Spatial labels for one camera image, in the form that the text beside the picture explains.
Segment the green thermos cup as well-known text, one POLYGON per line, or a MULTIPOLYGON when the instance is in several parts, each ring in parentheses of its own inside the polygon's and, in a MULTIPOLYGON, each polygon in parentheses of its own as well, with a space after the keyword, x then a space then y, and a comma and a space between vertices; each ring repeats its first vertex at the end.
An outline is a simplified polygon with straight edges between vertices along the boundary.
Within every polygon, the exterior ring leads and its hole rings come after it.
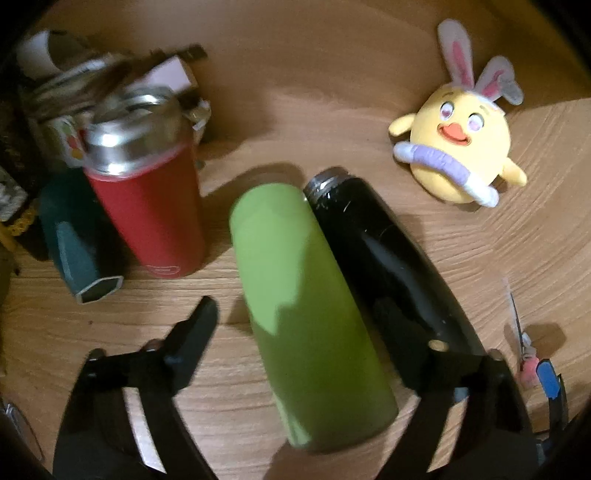
POLYGON ((396 419, 394 393, 346 280, 300 189, 266 183, 229 230, 253 336, 287 441, 329 452, 396 419))

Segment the pink flower pen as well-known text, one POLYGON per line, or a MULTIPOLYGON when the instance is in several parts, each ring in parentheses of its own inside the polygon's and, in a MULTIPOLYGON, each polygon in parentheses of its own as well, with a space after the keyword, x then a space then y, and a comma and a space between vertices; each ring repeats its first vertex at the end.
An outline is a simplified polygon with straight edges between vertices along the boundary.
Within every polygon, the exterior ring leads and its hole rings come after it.
POLYGON ((509 292, 509 299, 518 343, 518 379, 524 388, 530 389, 539 383, 537 367, 540 359, 538 358, 537 349, 533 346, 530 336, 521 326, 515 298, 512 292, 509 292))

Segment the black thermos bottle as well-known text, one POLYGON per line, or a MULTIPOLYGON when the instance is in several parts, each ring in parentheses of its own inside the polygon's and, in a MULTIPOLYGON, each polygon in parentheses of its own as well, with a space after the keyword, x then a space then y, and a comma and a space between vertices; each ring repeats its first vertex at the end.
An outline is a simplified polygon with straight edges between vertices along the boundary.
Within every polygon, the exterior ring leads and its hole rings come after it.
POLYGON ((377 192, 342 167, 304 187, 356 305, 378 331, 404 385, 468 395, 467 366, 485 349, 459 301, 377 192))

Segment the dark green hexagonal box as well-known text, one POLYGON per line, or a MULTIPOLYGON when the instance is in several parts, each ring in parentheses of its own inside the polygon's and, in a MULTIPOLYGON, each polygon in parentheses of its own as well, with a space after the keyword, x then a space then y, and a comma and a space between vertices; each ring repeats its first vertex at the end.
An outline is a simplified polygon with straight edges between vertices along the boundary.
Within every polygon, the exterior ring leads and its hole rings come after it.
POLYGON ((40 195, 39 216, 49 257, 79 304, 121 288, 123 243, 83 169, 52 176, 40 195))

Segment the yellow chick bunny plush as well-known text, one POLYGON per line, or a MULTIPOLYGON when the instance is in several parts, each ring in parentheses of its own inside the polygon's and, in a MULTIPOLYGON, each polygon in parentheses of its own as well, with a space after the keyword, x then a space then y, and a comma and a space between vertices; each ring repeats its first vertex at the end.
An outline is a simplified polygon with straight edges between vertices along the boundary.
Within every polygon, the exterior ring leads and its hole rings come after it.
POLYGON ((393 156, 436 198, 453 204, 494 208, 497 178, 524 186, 526 173, 509 157, 511 135, 501 98, 524 100, 512 63, 492 58, 474 77, 470 38, 455 19, 438 25, 438 40, 451 82, 438 88, 418 112, 394 119, 393 156))

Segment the red thermos steel top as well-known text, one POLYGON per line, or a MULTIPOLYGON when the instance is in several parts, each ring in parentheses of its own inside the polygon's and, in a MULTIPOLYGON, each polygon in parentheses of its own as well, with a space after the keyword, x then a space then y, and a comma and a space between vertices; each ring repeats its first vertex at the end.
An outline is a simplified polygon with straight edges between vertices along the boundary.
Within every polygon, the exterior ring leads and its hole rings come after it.
POLYGON ((173 92, 122 90, 97 104, 85 174, 137 260, 178 278, 204 264, 206 239, 193 135, 173 92))

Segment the small white carton box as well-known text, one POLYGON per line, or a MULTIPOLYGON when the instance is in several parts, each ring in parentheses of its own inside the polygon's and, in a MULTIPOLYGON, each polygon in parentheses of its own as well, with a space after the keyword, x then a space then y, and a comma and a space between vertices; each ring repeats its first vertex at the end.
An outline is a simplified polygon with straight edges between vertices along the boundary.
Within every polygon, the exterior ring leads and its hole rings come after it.
POLYGON ((174 55, 135 80, 132 86, 161 86, 174 94, 182 94, 197 88, 198 83, 190 66, 178 55, 174 55))

